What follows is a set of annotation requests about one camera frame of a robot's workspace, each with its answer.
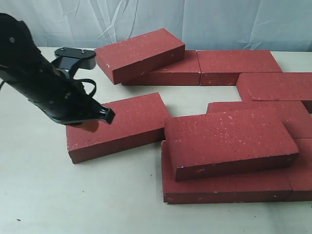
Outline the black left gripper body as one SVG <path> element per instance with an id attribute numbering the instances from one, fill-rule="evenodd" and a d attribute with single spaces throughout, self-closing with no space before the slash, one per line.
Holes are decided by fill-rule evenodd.
<path id="1" fill-rule="evenodd" d="M 111 124 L 115 113 L 97 102 L 94 88 L 86 93 L 83 83 L 91 79 L 72 79 L 53 66 L 1 67 L 0 77 L 41 109 L 51 120 L 62 125 L 77 125 L 92 120 Z"/>

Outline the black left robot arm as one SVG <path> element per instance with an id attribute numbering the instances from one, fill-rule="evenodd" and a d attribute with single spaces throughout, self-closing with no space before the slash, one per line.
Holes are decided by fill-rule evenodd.
<path id="1" fill-rule="evenodd" d="M 94 88 L 86 93 L 83 83 L 74 79 L 78 69 L 92 70 L 96 65 L 93 50 L 61 47 L 49 62 L 35 45 L 24 21 L 7 13 L 0 15 L 0 78 L 52 121 L 95 132 L 98 122 L 111 124 L 115 113 L 97 102 Z"/>

